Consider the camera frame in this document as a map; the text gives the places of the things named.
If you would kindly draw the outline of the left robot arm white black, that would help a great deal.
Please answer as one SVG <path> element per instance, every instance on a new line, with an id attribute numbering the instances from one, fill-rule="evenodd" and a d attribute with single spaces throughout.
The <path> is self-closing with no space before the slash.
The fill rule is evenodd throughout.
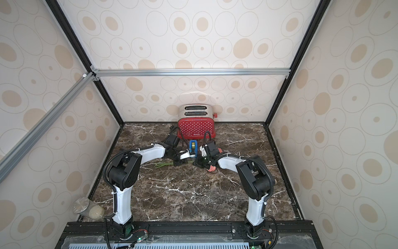
<path id="1" fill-rule="evenodd" d="M 141 165 L 155 159 L 170 159 L 173 166 L 180 166 L 189 158 L 198 155 L 198 142 L 196 140 L 184 141 L 186 150 L 180 150 L 177 145 L 180 138 L 170 134 L 158 143 L 143 148 L 124 150 L 111 158 L 104 167 L 104 182 L 112 188 L 114 201 L 113 214 L 106 218 L 110 226 L 122 238 L 126 239 L 133 233 L 131 192 L 138 180 Z"/>

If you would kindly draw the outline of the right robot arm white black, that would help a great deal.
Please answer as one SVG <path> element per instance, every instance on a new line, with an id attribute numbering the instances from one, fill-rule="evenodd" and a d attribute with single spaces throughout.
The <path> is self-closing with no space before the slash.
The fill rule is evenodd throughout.
<path id="1" fill-rule="evenodd" d="M 245 157 L 222 152 L 214 141 L 199 148 L 196 164 L 207 170 L 221 168 L 239 175 L 241 185 L 249 197 L 245 229 L 249 237 L 258 237 L 266 225 L 265 207 L 274 193 L 275 179 L 259 156 Z"/>

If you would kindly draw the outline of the blue tape dispenser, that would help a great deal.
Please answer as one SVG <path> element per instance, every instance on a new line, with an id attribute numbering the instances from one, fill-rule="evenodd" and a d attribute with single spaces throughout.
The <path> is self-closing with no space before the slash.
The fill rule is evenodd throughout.
<path id="1" fill-rule="evenodd" d="M 198 142 L 197 140 L 189 141 L 189 153 L 190 157 L 196 158 L 198 156 Z"/>

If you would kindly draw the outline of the red polka dot toaster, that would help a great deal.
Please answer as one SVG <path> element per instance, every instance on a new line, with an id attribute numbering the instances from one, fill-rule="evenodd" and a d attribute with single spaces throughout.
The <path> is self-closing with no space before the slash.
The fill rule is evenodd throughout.
<path id="1" fill-rule="evenodd" d="M 200 140 L 209 131 L 211 138 L 216 136 L 215 121 L 217 113 L 206 104 L 187 104 L 179 108 L 178 137 L 187 140 Z"/>

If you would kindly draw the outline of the silver aluminium rail back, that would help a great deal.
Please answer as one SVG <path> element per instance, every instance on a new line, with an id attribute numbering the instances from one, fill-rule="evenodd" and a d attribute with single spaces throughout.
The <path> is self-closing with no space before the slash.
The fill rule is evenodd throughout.
<path id="1" fill-rule="evenodd" d="M 99 77 L 142 77 L 142 76 L 256 76 L 289 75 L 289 68 L 193 68 L 193 69 L 150 69 L 150 70 L 112 70 L 97 69 L 93 72 Z"/>

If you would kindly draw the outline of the silver aluminium rail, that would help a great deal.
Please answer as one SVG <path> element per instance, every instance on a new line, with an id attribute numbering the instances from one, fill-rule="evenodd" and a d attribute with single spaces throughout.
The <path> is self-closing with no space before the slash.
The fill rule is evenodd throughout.
<path id="1" fill-rule="evenodd" d="M 97 69 L 93 72 L 99 77 L 142 77 L 142 76 L 256 76 L 289 75 L 289 68 L 193 68 L 193 69 L 150 69 L 150 70 L 112 70 Z"/>
<path id="2" fill-rule="evenodd" d="M 1 161 L 1 181 L 11 173 L 24 156 L 32 149 L 44 133 L 62 115 L 67 107 L 94 80 L 94 73 L 87 72 L 70 90 L 43 116 L 43 118 L 9 151 Z"/>

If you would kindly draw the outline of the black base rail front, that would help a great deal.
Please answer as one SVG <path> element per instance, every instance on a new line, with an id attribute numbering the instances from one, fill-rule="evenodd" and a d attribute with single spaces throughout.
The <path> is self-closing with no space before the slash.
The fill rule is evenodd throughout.
<path id="1" fill-rule="evenodd" d="M 321 249 L 311 221 L 134 222 L 131 235 L 107 223 L 68 223 L 57 249 Z"/>

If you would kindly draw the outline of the silver aluminium rail left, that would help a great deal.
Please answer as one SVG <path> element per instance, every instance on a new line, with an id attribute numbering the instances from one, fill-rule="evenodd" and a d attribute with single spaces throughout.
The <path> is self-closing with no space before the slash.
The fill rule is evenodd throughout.
<path id="1" fill-rule="evenodd" d="M 43 118 L 9 151 L 1 161 L 1 181 L 11 173 L 24 156 L 32 149 L 44 133 L 62 115 L 67 107 L 94 80 L 94 73 L 87 72 L 70 90 L 43 116 Z"/>

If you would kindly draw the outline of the black corner frame post right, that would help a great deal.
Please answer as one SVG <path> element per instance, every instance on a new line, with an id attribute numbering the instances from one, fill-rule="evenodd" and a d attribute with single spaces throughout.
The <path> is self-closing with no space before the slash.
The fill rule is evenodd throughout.
<path id="1" fill-rule="evenodd" d="M 295 54 L 295 57 L 292 61 L 292 64 L 290 66 L 290 73 L 287 76 L 287 78 L 283 81 L 283 84 L 278 92 L 278 95 L 272 105 L 272 108 L 270 110 L 270 113 L 265 121 L 265 127 L 269 127 L 284 96 L 285 93 L 287 92 L 293 77 L 295 76 L 304 56 L 305 53 L 307 52 L 312 39 L 314 38 L 317 29 L 319 28 L 321 21 L 327 12 L 329 6 L 330 6 L 331 0 L 322 0 L 319 2 L 318 7 L 311 19 L 311 22 L 309 23 L 308 29 L 306 33 L 304 34 L 303 40 L 300 43 L 300 46 Z"/>

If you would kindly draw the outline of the black corner frame post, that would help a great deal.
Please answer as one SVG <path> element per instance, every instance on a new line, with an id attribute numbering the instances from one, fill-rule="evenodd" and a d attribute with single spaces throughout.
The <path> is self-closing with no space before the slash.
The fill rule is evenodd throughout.
<path id="1" fill-rule="evenodd" d="M 118 123 L 119 126 L 124 125 L 124 121 L 122 120 L 121 115 L 116 109 L 116 106 L 114 105 L 113 101 L 110 98 L 110 95 L 108 94 L 107 90 L 105 89 L 104 84 L 101 82 L 101 80 L 97 77 L 97 75 L 94 73 L 92 69 L 92 63 L 86 54 L 86 51 L 84 50 L 81 42 L 79 41 L 78 37 L 76 36 L 72 26 L 70 25 L 66 15 L 64 14 L 63 10 L 61 9 L 61 5 L 58 3 L 58 1 L 53 1 L 53 0 L 46 0 L 46 4 L 48 5 L 51 13 L 54 15 L 57 23 L 61 27 L 61 30 L 65 34 L 66 38 L 68 39 L 69 43 L 71 44 L 74 52 L 78 56 L 79 60 L 83 64 L 84 68 L 86 69 L 87 72 L 93 73 L 96 79 L 94 80 L 94 84 L 103 97 L 107 107 L 110 109 L 113 117 L 116 119 L 116 122 Z"/>
<path id="2" fill-rule="evenodd" d="M 330 6 L 331 0 L 322 0 L 319 2 L 318 7 L 311 19 L 311 22 L 309 23 L 308 29 L 306 33 L 304 34 L 303 40 L 300 43 L 300 46 L 295 54 L 295 57 L 292 61 L 292 64 L 290 66 L 290 73 L 287 76 L 287 78 L 283 81 L 283 84 L 278 92 L 278 95 L 272 105 L 272 108 L 270 110 L 270 113 L 265 121 L 265 127 L 269 127 L 284 96 L 285 93 L 287 92 L 293 77 L 295 76 L 304 56 L 305 53 L 307 52 L 312 39 L 314 38 L 317 29 L 319 28 L 321 21 L 327 12 L 329 6 Z"/>

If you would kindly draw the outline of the black corner frame post left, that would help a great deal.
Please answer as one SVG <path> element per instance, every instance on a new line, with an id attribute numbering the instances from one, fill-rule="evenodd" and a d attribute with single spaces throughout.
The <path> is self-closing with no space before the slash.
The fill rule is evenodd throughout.
<path id="1" fill-rule="evenodd" d="M 61 5 L 58 3 L 58 1 L 53 1 L 53 0 L 46 0 L 46 4 L 48 5 L 51 13 L 54 15 L 57 23 L 61 27 L 61 30 L 65 34 L 66 38 L 68 39 L 69 43 L 71 44 L 74 52 L 78 56 L 79 60 L 83 64 L 84 68 L 86 69 L 87 72 L 93 73 L 96 79 L 94 80 L 94 84 L 103 97 L 107 107 L 110 109 L 113 117 L 116 119 L 116 122 L 118 123 L 119 126 L 124 125 L 124 121 L 122 120 L 121 115 L 116 109 L 116 106 L 114 105 L 113 101 L 110 98 L 110 95 L 108 94 L 107 90 L 105 89 L 104 84 L 101 82 L 101 80 L 97 77 L 97 75 L 94 73 L 92 69 L 92 63 L 86 54 L 86 51 L 84 50 L 81 42 L 79 41 L 78 37 L 76 36 L 72 26 L 70 25 L 66 15 L 64 14 L 63 10 L 61 9 Z"/>

